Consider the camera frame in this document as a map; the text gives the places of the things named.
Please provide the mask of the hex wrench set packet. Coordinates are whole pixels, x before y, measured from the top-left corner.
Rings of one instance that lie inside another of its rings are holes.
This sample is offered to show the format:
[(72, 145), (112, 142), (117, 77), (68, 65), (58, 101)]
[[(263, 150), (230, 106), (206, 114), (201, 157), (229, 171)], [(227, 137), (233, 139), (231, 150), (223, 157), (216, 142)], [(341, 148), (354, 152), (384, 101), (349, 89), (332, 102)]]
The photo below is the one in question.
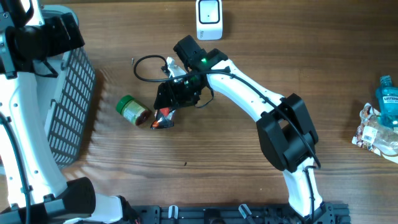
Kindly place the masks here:
[(155, 121), (151, 124), (151, 129), (165, 129), (174, 127), (174, 113), (172, 108), (162, 108), (156, 110)]

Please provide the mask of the green lid jar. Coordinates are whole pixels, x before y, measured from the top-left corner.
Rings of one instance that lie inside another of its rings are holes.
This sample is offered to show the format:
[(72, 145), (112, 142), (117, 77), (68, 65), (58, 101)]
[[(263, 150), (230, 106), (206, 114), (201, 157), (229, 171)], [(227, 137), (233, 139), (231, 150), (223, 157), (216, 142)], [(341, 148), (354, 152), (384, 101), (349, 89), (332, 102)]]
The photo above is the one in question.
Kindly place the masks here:
[(152, 111), (131, 95), (123, 96), (116, 105), (116, 111), (135, 126), (145, 123)]

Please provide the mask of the blue mouthwash bottle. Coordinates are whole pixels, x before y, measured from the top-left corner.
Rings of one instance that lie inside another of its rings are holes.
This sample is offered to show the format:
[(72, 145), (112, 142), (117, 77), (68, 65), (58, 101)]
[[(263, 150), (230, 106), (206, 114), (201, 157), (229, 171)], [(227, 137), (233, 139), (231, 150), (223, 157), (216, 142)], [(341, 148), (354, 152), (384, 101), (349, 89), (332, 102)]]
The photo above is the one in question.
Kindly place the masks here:
[(397, 127), (397, 87), (389, 75), (381, 76), (376, 98), (381, 112), (381, 123), (389, 128)]

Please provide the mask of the cookie snack pouch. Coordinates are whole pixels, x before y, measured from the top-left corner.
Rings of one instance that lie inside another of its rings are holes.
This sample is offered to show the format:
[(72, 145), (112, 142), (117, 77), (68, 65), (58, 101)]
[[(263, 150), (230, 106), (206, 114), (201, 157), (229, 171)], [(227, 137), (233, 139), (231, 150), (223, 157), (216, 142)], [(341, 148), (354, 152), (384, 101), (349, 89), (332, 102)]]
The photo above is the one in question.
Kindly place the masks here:
[(360, 125), (352, 138), (352, 144), (397, 163), (397, 127), (381, 124), (381, 113), (366, 103), (360, 111)]

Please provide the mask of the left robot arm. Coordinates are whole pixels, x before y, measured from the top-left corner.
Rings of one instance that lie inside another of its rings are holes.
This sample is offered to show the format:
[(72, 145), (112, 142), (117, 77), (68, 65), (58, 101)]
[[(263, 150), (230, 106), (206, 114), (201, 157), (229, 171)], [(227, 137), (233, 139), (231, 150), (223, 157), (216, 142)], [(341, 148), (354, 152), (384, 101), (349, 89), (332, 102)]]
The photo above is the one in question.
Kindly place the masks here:
[(38, 1), (1, 2), (2, 223), (139, 223), (121, 196), (67, 180), (96, 83), (76, 14)]

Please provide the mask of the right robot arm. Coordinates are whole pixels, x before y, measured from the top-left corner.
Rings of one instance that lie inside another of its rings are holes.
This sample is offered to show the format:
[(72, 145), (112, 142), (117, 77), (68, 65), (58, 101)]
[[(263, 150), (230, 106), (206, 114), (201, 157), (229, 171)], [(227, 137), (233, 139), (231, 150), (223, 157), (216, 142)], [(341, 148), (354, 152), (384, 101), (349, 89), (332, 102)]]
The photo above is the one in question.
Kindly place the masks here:
[(315, 154), (318, 134), (305, 103), (298, 95), (274, 93), (241, 72), (218, 49), (207, 52), (191, 36), (174, 47), (182, 61), (165, 58), (154, 107), (159, 119), (170, 118), (180, 108), (198, 104), (202, 89), (209, 88), (229, 98), (256, 123), (264, 157), (281, 171), (289, 193), (283, 205), (237, 209), (168, 209), (171, 223), (337, 223), (335, 207), (324, 202), (315, 182), (320, 161)]

